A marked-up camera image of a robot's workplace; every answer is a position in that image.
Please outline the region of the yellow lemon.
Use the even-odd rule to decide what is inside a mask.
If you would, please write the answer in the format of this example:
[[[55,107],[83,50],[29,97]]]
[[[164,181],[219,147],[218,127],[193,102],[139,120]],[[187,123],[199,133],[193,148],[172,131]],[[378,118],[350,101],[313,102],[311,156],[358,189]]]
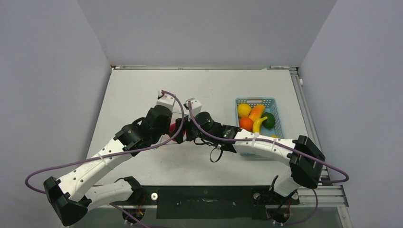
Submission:
[[[249,104],[239,104],[237,106],[237,113],[239,118],[248,117],[252,108]]]

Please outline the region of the red apple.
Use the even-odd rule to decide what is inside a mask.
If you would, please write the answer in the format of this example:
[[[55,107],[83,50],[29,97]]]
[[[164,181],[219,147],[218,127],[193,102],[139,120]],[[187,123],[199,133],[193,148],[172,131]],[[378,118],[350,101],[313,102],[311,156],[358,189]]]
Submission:
[[[180,124],[173,123],[169,127],[169,136],[173,137],[174,135],[178,135]]]

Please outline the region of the clear zip top bag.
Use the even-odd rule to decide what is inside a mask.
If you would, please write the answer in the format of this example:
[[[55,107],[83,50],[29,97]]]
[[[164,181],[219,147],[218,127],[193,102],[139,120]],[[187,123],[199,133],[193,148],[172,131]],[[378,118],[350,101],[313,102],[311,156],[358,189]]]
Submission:
[[[188,111],[185,111],[184,112],[185,120],[188,120],[188,115],[189,115]],[[171,120],[171,124],[175,124],[175,120],[177,118],[181,118],[181,117],[182,117],[182,115],[179,112],[173,112],[173,117],[172,117],[172,120]],[[168,141],[169,139],[170,139],[170,136],[168,134],[162,135],[160,137],[160,139],[157,141],[157,144],[161,144],[161,143],[163,143],[165,141]],[[167,142],[166,144],[164,144],[163,146],[176,145],[176,144],[177,144],[176,140],[172,139],[169,142]]]

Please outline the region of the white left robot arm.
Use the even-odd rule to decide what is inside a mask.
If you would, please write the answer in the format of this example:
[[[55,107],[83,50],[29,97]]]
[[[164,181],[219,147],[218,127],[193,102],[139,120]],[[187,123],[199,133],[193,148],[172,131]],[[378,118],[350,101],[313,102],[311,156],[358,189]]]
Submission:
[[[122,127],[92,157],[92,161],[83,163],[58,179],[49,177],[44,181],[47,199],[64,226],[77,223],[88,211],[109,203],[127,201],[136,204],[144,200],[143,188],[132,176],[108,185],[96,186],[96,183],[118,165],[134,157],[136,154],[133,150],[150,147],[162,135],[168,134],[172,109],[156,105],[146,117]]]

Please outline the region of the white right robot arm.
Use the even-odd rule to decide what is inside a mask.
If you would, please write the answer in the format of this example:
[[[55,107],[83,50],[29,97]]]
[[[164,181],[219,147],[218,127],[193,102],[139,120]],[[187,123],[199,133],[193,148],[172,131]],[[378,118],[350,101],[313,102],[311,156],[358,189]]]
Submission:
[[[278,161],[288,167],[284,174],[274,178],[269,189],[269,199],[281,203],[300,187],[315,189],[319,185],[324,154],[306,136],[297,139],[280,139],[253,133],[237,126],[214,121],[208,112],[187,116],[170,127],[170,135],[178,133],[177,143],[197,138],[220,151],[253,154]]]

